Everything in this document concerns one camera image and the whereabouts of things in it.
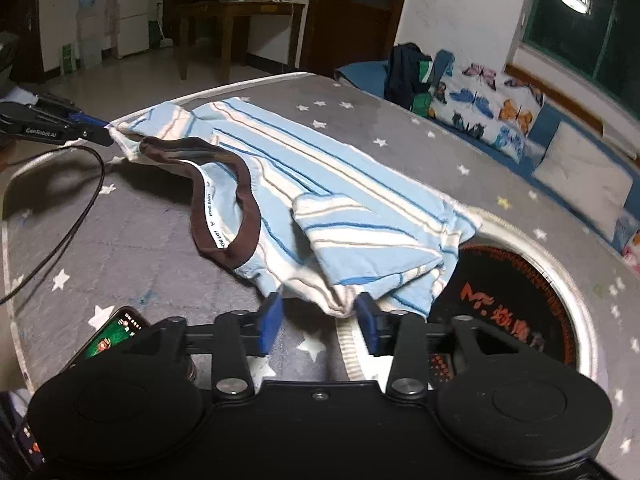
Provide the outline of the blue striped shirt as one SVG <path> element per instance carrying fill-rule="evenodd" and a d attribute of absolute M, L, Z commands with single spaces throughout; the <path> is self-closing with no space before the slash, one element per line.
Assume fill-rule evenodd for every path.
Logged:
<path fill-rule="evenodd" d="M 203 256 L 336 318 L 364 294 L 427 313 L 480 228 L 448 195 L 239 98 L 165 102 L 110 133 L 132 162 L 191 181 Z"/>

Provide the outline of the white refrigerator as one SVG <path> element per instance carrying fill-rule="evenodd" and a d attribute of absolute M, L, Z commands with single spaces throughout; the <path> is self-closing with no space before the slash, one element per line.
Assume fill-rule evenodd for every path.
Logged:
<path fill-rule="evenodd" d="M 116 0 L 115 51 L 118 58 L 149 49 L 149 0 Z"/>

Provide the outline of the black induction cooktop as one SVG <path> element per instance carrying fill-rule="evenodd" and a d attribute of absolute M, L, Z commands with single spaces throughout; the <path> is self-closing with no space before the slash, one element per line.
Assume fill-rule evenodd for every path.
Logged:
<path fill-rule="evenodd" d="M 509 249 L 466 243 L 454 274 L 428 320 L 447 324 L 467 315 L 575 368 L 577 340 L 570 316 L 550 282 Z"/>

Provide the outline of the smartphone with lit screen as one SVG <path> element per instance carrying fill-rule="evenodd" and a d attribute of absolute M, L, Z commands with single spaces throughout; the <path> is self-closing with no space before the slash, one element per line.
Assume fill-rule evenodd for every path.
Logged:
<path fill-rule="evenodd" d="M 94 334 L 82 345 L 75 355 L 65 364 L 62 372 L 70 370 L 80 362 L 117 346 L 131 337 L 136 336 L 151 324 L 133 307 L 109 306 L 94 307 L 94 315 L 88 321 L 94 329 Z"/>

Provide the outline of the left butterfly pillow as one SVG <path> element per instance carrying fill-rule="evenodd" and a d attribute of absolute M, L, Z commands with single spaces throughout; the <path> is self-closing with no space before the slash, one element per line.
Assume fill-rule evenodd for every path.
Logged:
<path fill-rule="evenodd" d="M 440 50 L 428 117 L 519 162 L 544 107 L 537 87 Z"/>

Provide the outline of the dark blue backpack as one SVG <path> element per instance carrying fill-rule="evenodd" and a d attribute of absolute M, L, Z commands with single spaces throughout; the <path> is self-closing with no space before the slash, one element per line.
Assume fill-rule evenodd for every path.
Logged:
<path fill-rule="evenodd" d="M 398 44 L 390 51 L 384 84 L 384 99 L 411 110 L 416 96 L 431 87 L 433 59 L 413 42 Z"/>

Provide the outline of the grey plain pillow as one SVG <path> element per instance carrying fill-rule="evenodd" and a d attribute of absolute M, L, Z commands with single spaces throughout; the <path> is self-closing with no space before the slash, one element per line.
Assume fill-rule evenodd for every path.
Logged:
<path fill-rule="evenodd" d="M 567 122 L 560 122 L 533 177 L 612 242 L 634 180 L 596 144 Z"/>

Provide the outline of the dark wooden door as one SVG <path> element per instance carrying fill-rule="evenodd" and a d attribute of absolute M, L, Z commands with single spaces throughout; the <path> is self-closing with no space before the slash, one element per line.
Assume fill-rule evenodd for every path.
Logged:
<path fill-rule="evenodd" d="M 381 61 L 393 47 L 405 0 L 309 0 L 299 67 L 331 77 L 345 65 Z"/>

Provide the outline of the green framed window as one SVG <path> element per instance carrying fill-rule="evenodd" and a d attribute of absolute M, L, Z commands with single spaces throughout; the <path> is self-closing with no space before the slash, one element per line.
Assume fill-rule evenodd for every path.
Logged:
<path fill-rule="evenodd" d="M 524 42 L 639 115 L 639 0 L 533 0 Z"/>

